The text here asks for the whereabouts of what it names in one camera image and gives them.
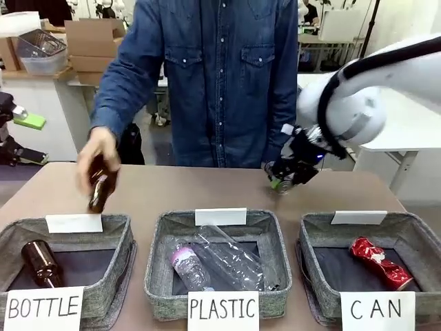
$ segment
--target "shirt sleeve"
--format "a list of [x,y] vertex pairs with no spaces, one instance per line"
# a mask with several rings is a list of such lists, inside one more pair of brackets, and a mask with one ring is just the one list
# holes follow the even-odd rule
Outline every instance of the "shirt sleeve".
[[158,83],[164,57],[160,20],[158,0],[136,2],[134,23],[101,80],[92,127],[105,126],[118,140]]
[[296,120],[297,101],[297,2],[286,0],[276,23],[275,59],[271,73],[271,100],[267,148],[263,162],[274,161],[289,136],[283,124]]

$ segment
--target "plastic bottle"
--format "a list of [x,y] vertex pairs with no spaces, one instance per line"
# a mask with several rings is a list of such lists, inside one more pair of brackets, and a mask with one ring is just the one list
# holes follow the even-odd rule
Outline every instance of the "plastic bottle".
[[219,227],[201,226],[192,242],[201,261],[238,291],[279,289],[276,272]]
[[170,261],[189,291],[213,291],[208,271],[188,243],[175,240]]

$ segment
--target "table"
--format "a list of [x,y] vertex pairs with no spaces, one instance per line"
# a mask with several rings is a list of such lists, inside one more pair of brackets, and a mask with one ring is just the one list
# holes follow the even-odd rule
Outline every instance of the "table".
[[[298,85],[304,88],[321,74],[299,74]],[[397,193],[418,153],[441,148],[441,115],[403,93],[380,88],[382,106],[387,112],[384,130],[370,143],[361,145],[354,170],[362,168],[367,152],[385,152],[398,165],[390,188]]]
[[312,35],[308,33],[302,33],[298,35],[298,61],[300,62],[300,53],[301,51],[306,48],[307,50],[318,50],[318,58],[316,67],[314,69],[314,72],[320,72],[320,66],[323,60],[323,53],[325,50],[341,50],[342,54],[340,56],[340,64],[344,65],[348,61],[351,61],[353,58],[353,55],[356,53],[356,47],[361,46],[365,39],[360,38],[357,40],[354,40],[352,42],[347,41],[330,41],[330,40],[320,40],[318,38],[318,35]]
[[[0,209],[0,228],[24,217],[85,212],[87,199],[78,193],[74,176],[73,163],[47,164]],[[270,190],[262,170],[123,165],[118,188],[108,200],[105,212],[129,214],[139,246],[128,294],[113,330],[186,330],[186,321],[153,320],[143,291],[154,224],[159,214],[169,210],[234,207],[268,209],[280,221],[293,288],[286,315],[261,321],[260,327],[280,331],[326,330],[314,321],[309,311],[294,254],[301,215],[334,210],[404,210],[376,175],[365,172],[321,172],[307,185],[295,188],[286,196],[277,196]]]

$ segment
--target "small can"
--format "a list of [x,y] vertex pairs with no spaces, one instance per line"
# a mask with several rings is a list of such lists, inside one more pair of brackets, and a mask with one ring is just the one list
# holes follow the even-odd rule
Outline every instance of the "small can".
[[401,291],[413,280],[404,268],[386,259],[382,248],[374,246],[364,237],[357,238],[349,251],[362,260],[367,268],[375,272],[391,290]]

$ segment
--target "label card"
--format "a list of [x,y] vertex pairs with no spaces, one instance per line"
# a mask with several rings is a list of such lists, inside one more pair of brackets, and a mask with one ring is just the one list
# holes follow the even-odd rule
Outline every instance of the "label card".
[[415,292],[341,292],[343,331],[414,331]]
[[78,331],[84,287],[8,292],[5,331]]
[[247,208],[196,209],[195,225],[246,225]]
[[337,210],[331,224],[380,225],[386,215],[384,210]]
[[49,233],[102,232],[101,214],[47,215]]
[[258,292],[189,292],[188,331],[258,331]]

